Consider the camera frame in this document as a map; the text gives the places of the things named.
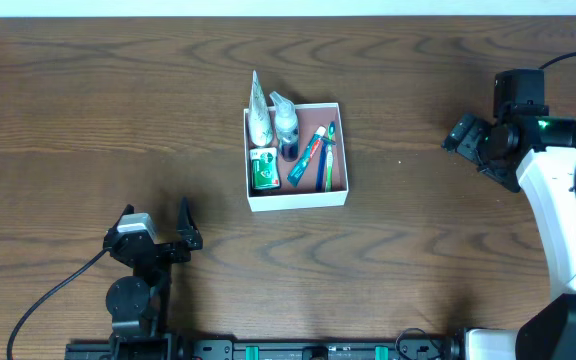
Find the clear spray bottle dark liquid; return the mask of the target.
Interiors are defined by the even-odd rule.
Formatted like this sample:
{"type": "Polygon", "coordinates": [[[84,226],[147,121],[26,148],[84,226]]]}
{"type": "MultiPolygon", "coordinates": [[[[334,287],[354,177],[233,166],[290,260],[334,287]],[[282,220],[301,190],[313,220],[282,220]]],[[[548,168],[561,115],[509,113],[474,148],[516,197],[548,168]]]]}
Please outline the clear spray bottle dark liquid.
{"type": "Polygon", "coordinates": [[[297,159],[299,151],[299,122],[295,105],[277,91],[270,94],[275,108],[274,124],[279,152],[286,162],[297,159]]]}

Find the blue disposable razor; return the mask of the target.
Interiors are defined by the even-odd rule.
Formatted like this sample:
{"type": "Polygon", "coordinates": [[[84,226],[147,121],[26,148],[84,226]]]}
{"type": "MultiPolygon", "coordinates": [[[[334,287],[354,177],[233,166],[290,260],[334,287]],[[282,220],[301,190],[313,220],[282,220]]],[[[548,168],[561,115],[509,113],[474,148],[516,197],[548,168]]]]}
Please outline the blue disposable razor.
{"type": "Polygon", "coordinates": [[[322,149],[320,152],[319,164],[318,164],[318,172],[316,178],[316,191],[317,192],[326,192],[324,190],[324,183],[325,183],[325,173],[326,173],[326,147],[329,140],[327,138],[322,138],[322,149]]]}

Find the white cardboard box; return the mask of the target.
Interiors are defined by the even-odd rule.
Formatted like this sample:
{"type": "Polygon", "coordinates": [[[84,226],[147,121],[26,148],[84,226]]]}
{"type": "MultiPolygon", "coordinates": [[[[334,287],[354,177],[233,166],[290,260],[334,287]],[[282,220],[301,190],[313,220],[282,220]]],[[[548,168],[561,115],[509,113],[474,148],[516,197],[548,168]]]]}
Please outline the white cardboard box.
{"type": "Polygon", "coordinates": [[[298,104],[296,114],[299,119],[300,150],[302,155],[308,142],[319,126],[328,127],[335,122],[335,142],[333,146],[332,189],[318,192],[316,180],[321,150],[314,153],[297,187],[287,181],[287,175],[296,162],[277,161],[280,187],[271,190],[254,190],[252,187],[251,160],[249,151],[254,147],[249,138],[248,109],[243,110],[244,169],[246,174],[246,197],[252,212],[289,210],[343,206],[349,193],[349,181],[344,144],[344,129],[340,105],[338,103],[298,104]]]}

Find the green white toothbrush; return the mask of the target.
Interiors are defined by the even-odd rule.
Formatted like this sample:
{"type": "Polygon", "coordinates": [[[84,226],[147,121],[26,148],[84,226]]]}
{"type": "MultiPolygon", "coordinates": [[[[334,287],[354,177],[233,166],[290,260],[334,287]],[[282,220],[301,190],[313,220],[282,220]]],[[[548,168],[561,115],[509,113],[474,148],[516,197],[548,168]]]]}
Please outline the green white toothbrush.
{"type": "Polygon", "coordinates": [[[335,131],[336,131],[336,125],[335,122],[332,121],[329,125],[327,132],[327,139],[329,140],[329,142],[327,143],[326,147],[326,162],[325,162],[326,173],[325,173],[324,190],[326,192],[330,192],[332,189],[332,172],[334,164],[333,145],[335,142],[335,131]]]}

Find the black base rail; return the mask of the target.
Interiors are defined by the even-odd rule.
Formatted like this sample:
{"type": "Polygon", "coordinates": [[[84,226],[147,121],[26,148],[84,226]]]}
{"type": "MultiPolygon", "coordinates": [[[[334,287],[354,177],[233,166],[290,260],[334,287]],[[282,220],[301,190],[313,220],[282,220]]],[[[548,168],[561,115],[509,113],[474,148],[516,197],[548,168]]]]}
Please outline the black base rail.
{"type": "Polygon", "coordinates": [[[455,360],[463,357],[457,341],[421,336],[392,342],[244,342],[227,339],[155,340],[73,343],[66,360],[455,360]]]}

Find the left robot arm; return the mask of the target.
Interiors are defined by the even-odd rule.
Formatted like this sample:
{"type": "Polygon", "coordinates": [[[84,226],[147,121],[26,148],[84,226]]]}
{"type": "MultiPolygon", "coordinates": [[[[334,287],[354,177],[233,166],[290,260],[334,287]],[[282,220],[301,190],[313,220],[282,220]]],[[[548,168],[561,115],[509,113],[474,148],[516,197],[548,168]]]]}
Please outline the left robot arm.
{"type": "Polygon", "coordinates": [[[192,351],[181,336],[167,330],[171,268],[191,260],[203,248],[187,199],[177,217],[179,239],[158,243],[152,218],[127,205],[107,231],[103,249],[132,270],[115,281],[106,295],[112,318],[111,359],[190,359],[192,351]]]}

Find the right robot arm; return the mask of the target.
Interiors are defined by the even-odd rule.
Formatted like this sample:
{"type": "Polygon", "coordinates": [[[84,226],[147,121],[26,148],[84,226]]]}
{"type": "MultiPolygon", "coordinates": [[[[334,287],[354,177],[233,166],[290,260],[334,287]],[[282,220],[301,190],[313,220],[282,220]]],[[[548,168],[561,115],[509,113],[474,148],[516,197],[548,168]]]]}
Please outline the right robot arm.
{"type": "Polygon", "coordinates": [[[512,114],[491,124],[464,115],[443,148],[527,197],[550,281],[550,303],[517,330],[471,328],[455,359],[576,359],[576,120],[512,114]]]}

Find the green soap packet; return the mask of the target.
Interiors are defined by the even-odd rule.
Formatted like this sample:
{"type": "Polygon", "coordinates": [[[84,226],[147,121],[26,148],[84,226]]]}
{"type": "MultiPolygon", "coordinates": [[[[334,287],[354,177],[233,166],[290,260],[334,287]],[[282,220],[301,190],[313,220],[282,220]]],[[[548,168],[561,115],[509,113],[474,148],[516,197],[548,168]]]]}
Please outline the green soap packet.
{"type": "Polygon", "coordinates": [[[251,181],[254,190],[270,190],[280,187],[280,176],[275,147],[255,148],[249,151],[251,181]]]}

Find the green toothpaste tube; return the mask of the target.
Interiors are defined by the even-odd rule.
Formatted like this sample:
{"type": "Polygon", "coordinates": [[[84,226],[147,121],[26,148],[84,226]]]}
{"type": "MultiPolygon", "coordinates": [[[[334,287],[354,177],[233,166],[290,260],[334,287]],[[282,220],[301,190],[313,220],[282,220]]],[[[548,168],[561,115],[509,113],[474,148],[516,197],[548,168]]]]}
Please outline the green toothpaste tube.
{"type": "Polygon", "coordinates": [[[315,133],[313,134],[310,142],[308,143],[307,147],[305,148],[302,156],[297,160],[297,163],[290,171],[287,180],[288,182],[297,187],[301,178],[305,174],[312,158],[314,157],[317,150],[323,144],[323,138],[326,135],[327,129],[324,126],[319,126],[315,133]]]}

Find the white cosmetic tube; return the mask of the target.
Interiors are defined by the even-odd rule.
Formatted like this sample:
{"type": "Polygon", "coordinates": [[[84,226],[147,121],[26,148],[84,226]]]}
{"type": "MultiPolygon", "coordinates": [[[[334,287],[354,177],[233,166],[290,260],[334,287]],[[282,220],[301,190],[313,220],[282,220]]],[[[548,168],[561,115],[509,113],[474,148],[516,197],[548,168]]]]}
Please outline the white cosmetic tube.
{"type": "Polygon", "coordinates": [[[266,147],[273,141],[273,129],[268,106],[256,71],[252,73],[252,85],[248,108],[248,133],[256,147],[266,147]]]}

